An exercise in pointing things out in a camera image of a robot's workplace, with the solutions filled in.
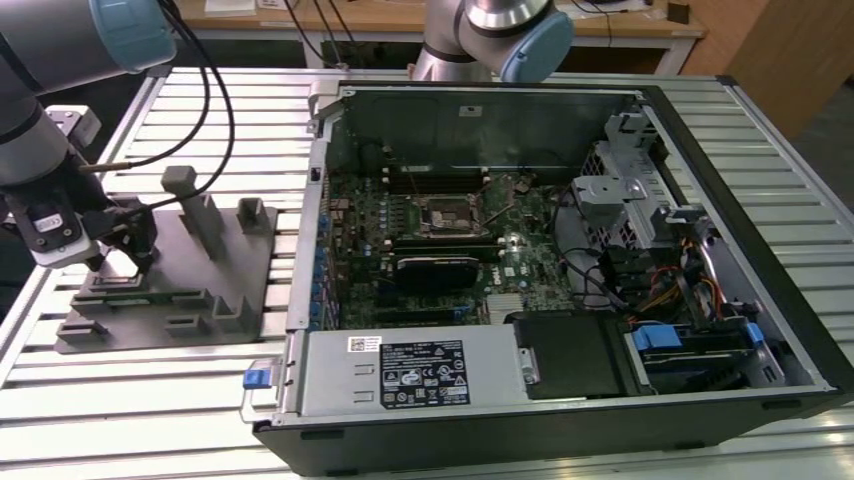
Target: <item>black cable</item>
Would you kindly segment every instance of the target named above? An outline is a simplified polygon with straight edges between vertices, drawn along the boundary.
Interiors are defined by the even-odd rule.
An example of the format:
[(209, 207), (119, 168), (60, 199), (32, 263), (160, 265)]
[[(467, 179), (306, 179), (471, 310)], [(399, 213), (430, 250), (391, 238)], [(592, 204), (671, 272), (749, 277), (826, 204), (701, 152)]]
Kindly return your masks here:
[(219, 73), (219, 67), (216, 66), (216, 63), (213, 62), (213, 60), (211, 59), (211, 56), (208, 55), (207, 50), (204, 49), (204, 46), (201, 45), (201, 41), (199, 40), (199, 38), (196, 37), (195, 33), (192, 32), (192, 30), (189, 30), (189, 27), (187, 26), (187, 23), (184, 23), (184, 20), (180, 18), (180, 16), (175, 16), (175, 14), (172, 13), (172, 6), (175, 5), (175, 3), (172, 2), (172, 0), (157, 0), (157, 3), (160, 4), (160, 7), (163, 8), (165, 17), (169, 21), (169, 23), (172, 24), (172, 26), (175, 27), (175, 29), (177, 31), (183, 31), (183, 33), (187, 35), (188, 39), (189, 39), (189, 44), (192, 49), (195, 50), (196, 54), (199, 55), (199, 57), (201, 57), (203, 62), (208, 65), (208, 68), (211, 69), (211, 74), (213, 75), (213, 78), (216, 79), (216, 83), (219, 85), (219, 89), (223, 93), (223, 101), (225, 103), (225, 115), (228, 117), (228, 141), (225, 144), (225, 153), (223, 154), (223, 160), (219, 164), (219, 167), (216, 168), (216, 171), (213, 172), (213, 174), (211, 175), (211, 178), (208, 179), (208, 181), (204, 183), (204, 185), (201, 185), (200, 188), (197, 188), (196, 190), (193, 190), (192, 192), (189, 192), (185, 195), (177, 195), (167, 200), (161, 200), (160, 202), (155, 202), (151, 205), (145, 205), (140, 208), (136, 208), (125, 213), (123, 213), (121, 215), (119, 215), (116, 217), (116, 222), (120, 223), (123, 220), (127, 220), (128, 218), (135, 217), (136, 215), (145, 213), (145, 212), (151, 212), (152, 210), (164, 207), (167, 205), (171, 205), (173, 203), (181, 202), (189, 198), (197, 197), (199, 195), (201, 195), (204, 192), (208, 191), (208, 189), (211, 188), (211, 186), (213, 185), (213, 183), (216, 182), (216, 180), (219, 180), (219, 177), (223, 175), (223, 172), (225, 171), (225, 168), (228, 167), (228, 161), (231, 160), (231, 156), (233, 153), (233, 149), (235, 149), (235, 140), (236, 140), (236, 122), (235, 122), (235, 109), (231, 103), (231, 96), (228, 95), (228, 88), (225, 87), (225, 81), (223, 80), (223, 76)]
[(558, 204), (555, 205), (555, 209), (551, 215), (551, 243), (552, 243), (552, 247), (555, 252), (558, 253), (559, 257), (560, 257), (560, 261), (563, 263), (566, 263), (567, 267), (570, 267), (570, 269), (578, 274), (580, 275), (580, 277), (588, 281), (602, 292), (602, 294), (607, 297), (608, 301), (611, 302), (611, 306), (620, 312), (628, 313), (634, 316), (636, 316), (638, 318), (646, 318), (646, 315), (643, 314), (643, 312), (639, 312), (636, 309), (634, 309), (631, 307), (631, 305), (628, 305), (624, 300), (622, 298), (619, 298), (619, 296), (616, 295), (616, 293), (614, 293), (611, 291), (611, 289), (599, 281), (596, 280), (596, 278), (592, 277), (592, 275), (590, 275), (587, 272), (584, 272), (584, 270), (580, 269), (580, 267), (578, 265), (575, 265), (567, 258), (566, 255), (563, 254), (563, 251), (560, 250), (560, 247), (558, 245), (558, 229), (556, 229), (556, 225), (558, 225), (558, 211), (560, 210), (560, 206), (563, 204), (563, 198), (566, 197), (566, 194), (568, 193), (571, 188), (571, 184), (567, 185), (567, 187), (563, 189), (563, 192), (560, 193), (560, 195), (558, 196)]
[(338, 9), (338, 5), (335, 5), (335, 0), (330, 0), (330, 6), (332, 7), (332, 11), (335, 12), (335, 16), (338, 17), (338, 22), (342, 24), (342, 28), (344, 32), (347, 32), (347, 38), (350, 38), (350, 43), (352, 44), (354, 53), (356, 55), (356, 60), (359, 60), (359, 67), (364, 68), (364, 58), (362, 58), (362, 52), (359, 51), (359, 47), (363, 43), (356, 42), (356, 38), (352, 36), (352, 31), (347, 26), (347, 22), (344, 21), (344, 16), (342, 15), (340, 10)]
[(626, 9), (623, 9), (623, 10), (602, 10), (599, 5), (596, 5), (595, 3), (591, 2), (590, 5), (592, 5), (592, 8), (596, 9), (596, 11), (594, 12), (592, 10), (587, 10), (584, 7), (582, 7), (575, 0), (572, 0), (572, 4), (575, 5), (575, 8), (578, 8), (584, 13), (600, 13), (602, 15), (604, 15), (604, 23), (608, 26), (608, 48), (611, 48), (611, 45), (614, 45), (614, 29), (611, 28), (611, 14), (612, 13), (627, 13), (628, 10), (626, 10)]
[(320, 16), (320, 21), (323, 22), (323, 28), (326, 28), (326, 33), (330, 35), (330, 42), (332, 42), (332, 53), (335, 53), (335, 59), (338, 60), (338, 65), (344, 65), (344, 61), (342, 60), (342, 53), (338, 50), (338, 42), (335, 41), (335, 33), (332, 33), (332, 27), (330, 27), (330, 22), (326, 19), (326, 14), (323, 13), (323, 9), (320, 8), (320, 2), (314, 0), (315, 8), (318, 9), (318, 15)]
[(330, 62), (327, 62), (326, 58), (323, 58), (323, 54), (318, 51), (315, 46), (308, 41), (308, 36), (306, 35), (306, 30), (303, 30), (303, 25), (299, 23), (299, 20), (296, 19), (296, 14), (294, 13), (294, 7), (291, 6), (291, 2), (284, 2), (284, 6), (288, 7), (288, 13), (291, 14), (291, 20), (294, 20), (294, 26), (296, 27), (296, 31), (299, 32), (300, 37), (303, 37), (303, 42), (306, 42), (304, 44), (308, 45), (308, 49), (315, 54), (320, 62), (323, 62), (323, 65), (326, 65), (330, 68), (338, 68), (338, 65), (332, 65)]

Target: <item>table leg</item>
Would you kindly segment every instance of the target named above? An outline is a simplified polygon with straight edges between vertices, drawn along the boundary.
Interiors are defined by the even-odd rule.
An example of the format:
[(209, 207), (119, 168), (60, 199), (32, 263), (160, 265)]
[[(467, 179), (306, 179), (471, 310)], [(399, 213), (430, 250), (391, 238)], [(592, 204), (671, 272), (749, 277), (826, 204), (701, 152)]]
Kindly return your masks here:
[(674, 38), (670, 49), (664, 52), (662, 61), (655, 69), (655, 75), (679, 75), (682, 66), (688, 59), (695, 38)]
[(306, 55), (306, 67), (312, 69), (323, 69), (326, 68), (323, 60), (318, 58), (318, 55), (311, 49), (311, 47), (314, 46), (314, 49), (318, 51), (318, 53), (323, 54), (323, 34), (320, 32), (306, 32), (306, 37), (308, 38), (308, 43), (302, 40), (303, 54)]

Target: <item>blue latch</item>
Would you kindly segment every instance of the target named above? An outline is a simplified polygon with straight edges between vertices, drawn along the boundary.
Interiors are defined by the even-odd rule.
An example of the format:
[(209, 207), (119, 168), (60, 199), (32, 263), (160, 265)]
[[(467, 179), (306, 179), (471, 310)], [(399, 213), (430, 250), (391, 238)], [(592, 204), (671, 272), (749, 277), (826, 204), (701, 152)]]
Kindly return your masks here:
[(638, 351), (651, 348), (679, 348), (682, 340), (672, 325), (644, 325), (631, 332)]
[(251, 369), (243, 373), (243, 388), (245, 390), (261, 390), (272, 388), (272, 373), (268, 368)]
[(747, 324), (747, 335), (750, 336), (750, 341), (754, 346), (765, 342), (765, 335), (762, 334), (762, 330), (759, 330), (759, 325), (755, 323)]

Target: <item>wooden cabinet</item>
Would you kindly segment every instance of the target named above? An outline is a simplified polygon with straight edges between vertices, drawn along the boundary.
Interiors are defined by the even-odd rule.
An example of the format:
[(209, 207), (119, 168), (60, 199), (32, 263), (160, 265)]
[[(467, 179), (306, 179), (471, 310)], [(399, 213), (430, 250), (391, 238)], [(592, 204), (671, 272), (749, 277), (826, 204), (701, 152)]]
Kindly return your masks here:
[(794, 138), (854, 71), (854, 1), (691, 0), (709, 28), (683, 74), (735, 77)]

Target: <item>wooden table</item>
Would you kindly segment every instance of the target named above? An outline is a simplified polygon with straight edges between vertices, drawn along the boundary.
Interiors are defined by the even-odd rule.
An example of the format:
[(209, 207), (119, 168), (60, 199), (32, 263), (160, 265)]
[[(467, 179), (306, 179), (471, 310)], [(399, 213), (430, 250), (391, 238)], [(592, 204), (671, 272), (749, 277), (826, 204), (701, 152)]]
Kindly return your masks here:
[[(336, 40), (346, 39), (343, 28), (330, 0), (319, 4)], [(358, 41), (423, 42), (424, 5), (403, 0), (334, 0), (347, 26)], [(655, 0), (655, 8), (664, 9), (667, 1)], [(180, 0), (181, 11), (188, 24), (201, 38), (304, 40), (294, 29), (294, 21), (287, 11), (259, 9), (253, 17), (205, 18), (204, 0)], [(312, 0), (302, 0), (295, 8), (298, 20), (306, 30), (308, 43), (320, 51), (323, 42), (330, 40), (320, 15)], [(572, 46), (648, 48), (664, 50), (656, 74), (676, 75), (691, 53), (694, 43), (706, 34), (706, 28), (692, 19), (688, 25), (650, 18), (650, 12), (632, 12), (596, 18), (574, 20), (575, 39)], [(323, 63), (304, 45), (308, 68), (323, 68)]]

